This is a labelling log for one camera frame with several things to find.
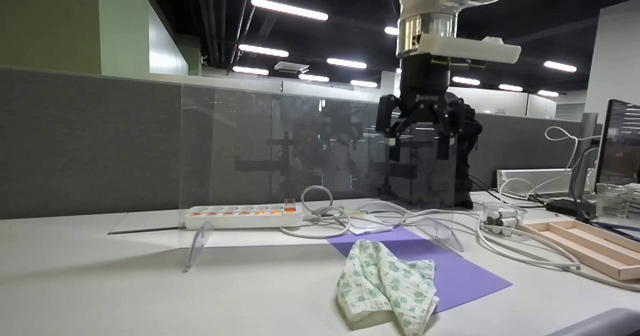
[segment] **crumpled towel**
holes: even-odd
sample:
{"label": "crumpled towel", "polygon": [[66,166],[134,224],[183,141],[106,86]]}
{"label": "crumpled towel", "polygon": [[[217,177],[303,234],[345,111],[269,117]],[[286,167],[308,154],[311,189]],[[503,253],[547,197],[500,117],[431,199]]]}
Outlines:
{"label": "crumpled towel", "polygon": [[338,280],[338,303],[350,322],[393,311],[407,336],[422,336],[439,298],[435,264],[402,261],[380,242],[358,240]]}

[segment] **power strip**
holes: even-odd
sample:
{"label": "power strip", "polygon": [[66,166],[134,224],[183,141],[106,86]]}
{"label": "power strip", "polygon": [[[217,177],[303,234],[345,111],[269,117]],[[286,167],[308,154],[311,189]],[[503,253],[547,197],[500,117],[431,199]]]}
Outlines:
{"label": "power strip", "polygon": [[262,229],[296,227],[302,224],[302,206],[282,204],[234,204],[228,206],[194,206],[184,215],[184,226],[198,230],[205,222],[214,229]]}

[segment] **ceiling light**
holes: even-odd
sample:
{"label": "ceiling light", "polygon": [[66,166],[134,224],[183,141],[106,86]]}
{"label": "ceiling light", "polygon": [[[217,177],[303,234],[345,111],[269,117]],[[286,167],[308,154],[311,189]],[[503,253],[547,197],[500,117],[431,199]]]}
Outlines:
{"label": "ceiling light", "polygon": [[558,96],[560,96],[560,94],[558,92],[547,91],[547,90],[539,90],[537,92],[537,94],[540,95],[540,96],[547,96],[547,97],[558,97]]}
{"label": "ceiling light", "polygon": [[520,86],[512,86],[512,85],[499,85],[498,88],[502,90],[507,90],[508,92],[522,92],[523,88]]}
{"label": "ceiling light", "polygon": [[369,82],[369,81],[352,80],[351,84],[354,86],[359,86],[361,88],[377,88],[378,87],[377,83]]}
{"label": "ceiling light", "polygon": [[353,68],[367,68],[367,64],[358,61],[340,60],[340,58],[327,58],[326,62],[331,65]]}
{"label": "ceiling light", "polygon": [[322,12],[306,10],[304,8],[285,5],[283,3],[277,3],[273,1],[251,0],[251,5],[256,6],[257,8],[264,8],[267,10],[279,11],[281,13],[308,17],[309,19],[314,20],[327,21],[329,19],[329,15]]}
{"label": "ceiling light", "polygon": [[315,74],[301,73],[301,74],[298,74],[297,78],[300,79],[300,80],[318,81],[318,83],[328,83],[329,82],[329,77],[315,76]]}
{"label": "ceiling light", "polygon": [[565,64],[561,64],[558,62],[553,62],[553,61],[546,61],[544,63],[544,65],[548,68],[553,68],[556,70],[560,70],[560,71],[566,71],[566,72],[576,72],[578,71],[578,68],[572,65],[565,65]]}
{"label": "ceiling light", "polygon": [[269,71],[268,70],[261,69],[261,68],[234,66],[233,67],[233,71],[242,72],[242,74],[254,74],[254,75],[263,75],[263,76],[269,75]]}
{"label": "ceiling light", "polygon": [[400,34],[400,31],[398,30],[398,27],[387,26],[387,27],[384,27],[384,31],[387,34],[394,35],[394,36],[397,36],[397,35]]}
{"label": "ceiling light", "polygon": [[467,85],[473,85],[473,86],[480,85],[480,80],[474,80],[473,78],[454,76],[453,78],[451,78],[451,80],[454,83],[458,83],[458,84],[467,84]]}
{"label": "ceiling light", "polygon": [[281,49],[272,49],[267,47],[251,46],[250,44],[241,44],[238,49],[247,52],[255,52],[256,54],[278,56],[279,58],[288,58],[289,52]]}

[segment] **monitor screen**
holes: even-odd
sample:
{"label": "monitor screen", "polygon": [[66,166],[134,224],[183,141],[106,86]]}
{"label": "monitor screen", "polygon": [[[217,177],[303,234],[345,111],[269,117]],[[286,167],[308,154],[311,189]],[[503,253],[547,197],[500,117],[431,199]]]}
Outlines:
{"label": "monitor screen", "polygon": [[597,183],[627,185],[640,176],[640,106],[610,99],[602,129]]}

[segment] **wooden tray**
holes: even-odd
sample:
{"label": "wooden tray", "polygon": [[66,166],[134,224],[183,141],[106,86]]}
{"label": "wooden tray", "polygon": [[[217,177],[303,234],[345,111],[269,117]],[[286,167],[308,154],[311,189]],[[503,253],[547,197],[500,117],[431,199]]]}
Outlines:
{"label": "wooden tray", "polygon": [[557,243],[581,263],[618,281],[640,279],[640,243],[576,220],[520,224]]}

